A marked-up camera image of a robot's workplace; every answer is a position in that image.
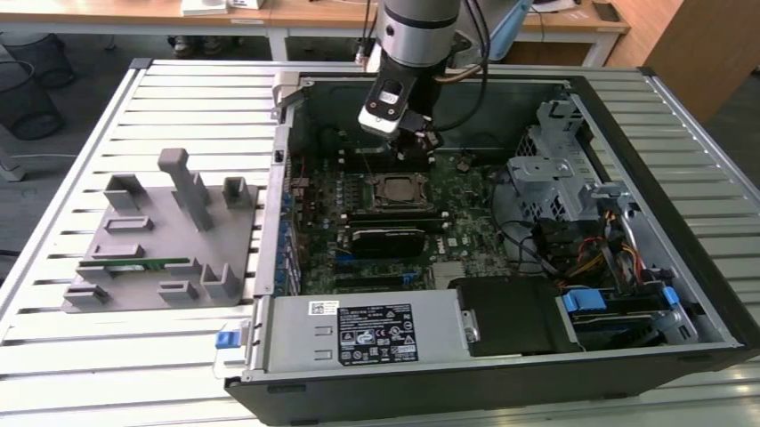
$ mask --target trash can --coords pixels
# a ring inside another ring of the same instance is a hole
[[[18,140],[35,140],[62,126],[62,117],[45,89],[34,80],[34,67],[0,61],[0,125]]]
[[[2,33],[0,44],[14,60],[34,67],[34,79],[47,89],[73,82],[73,69],[62,52],[62,42],[54,34]]]

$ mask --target green circuit board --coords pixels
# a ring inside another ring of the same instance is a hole
[[[435,262],[460,262],[467,277],[503,276],[511,272],[506,251],[490,217],[487,198],[492,187],[492,166],[455,169],[460,155],[435,155],[435,168],[423,173],[429,203],[449,215],[449,227],[427,234],[419,256],[401,259],[352,259],[340,247],[339,215],[371,202],[365,174],[344,174],[323,160],[304,170],[312,197],[300,206],[299,242],[301,251],[300,294],[372,292],[371,286],[336,287],[341,278],[405,277],[403,289],[433,289],[429,268]],[[357,200],[340,200],[351,181],[361,187]]]

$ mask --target power supply label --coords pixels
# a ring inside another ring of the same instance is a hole
[[[336,309],[337,360],[344,367],[415,362],[409,304]]]

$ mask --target table surface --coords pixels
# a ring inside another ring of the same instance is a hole
[[[216,331],[250,317],[254,278],[245,278],[237,307],[69,315],[58,306],[101,220],[101,190],[112,173],[134,173],[148,187],[170,185],[154,162],[162,148],[181,147],[190,155],[189,169],[200,171],[208,185],[228,176],[266,185],[276,132],[268,114],[270,87],[275,73],[285,70],[339,73],[357,68],[339,62],[157,60],[137,75],[129,70],[0,288],[1,425],[49,425],[54,417],[55,425],[262,427],[210,370]],[[655,93],[663,90],[632,69],[494,66],[491,71],[584,76],[760,321],[760,197],[741,184],[745,177],[722,160],[706,134],[683,125],[671,101]],[[594,141],[591,147],[619,181],[602,144]],[[256,205],[265,206],[265,191]],[[258,209],[256,224],[264,228],[266,221]],[[250,249],[261,249],[261,230],[250,234]],[[250,275],[256,259],[250,251]],[[760,368],[749,362],[689,375],[630,399],[388,418],[361,425],[755,426],[757,396]]]
[[[198,26],[246,24],[273,27],[360,28],[364,22],[361,0],[266,0],[262,9],[234,9],[222,15],[182,17],[178,0],[0,0],[1,21],[78,24],[178,24]],[[623,22],[598,19],[590,0],[563,12],[530,15],[523,31],[615,32],[628,29]]]

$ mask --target blue latch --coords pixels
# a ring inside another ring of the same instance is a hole
[[[216,332],[216,350],[240,347],[240,331]]]
[[[662,294],[665,295],[669,306],[675,307],[679,302],[678,294],[675,294],[675,289],[673,289],[671,286],[665,286],[662,288]]]
[[[562,302],[568,313],[586,310],[606,310],[604,298],[595,289],[572,289],[562,295]]]
[[[403,285],[408,286],[412,283],[413,278],[416,277],[416,271],[413,273],[403,273]]]

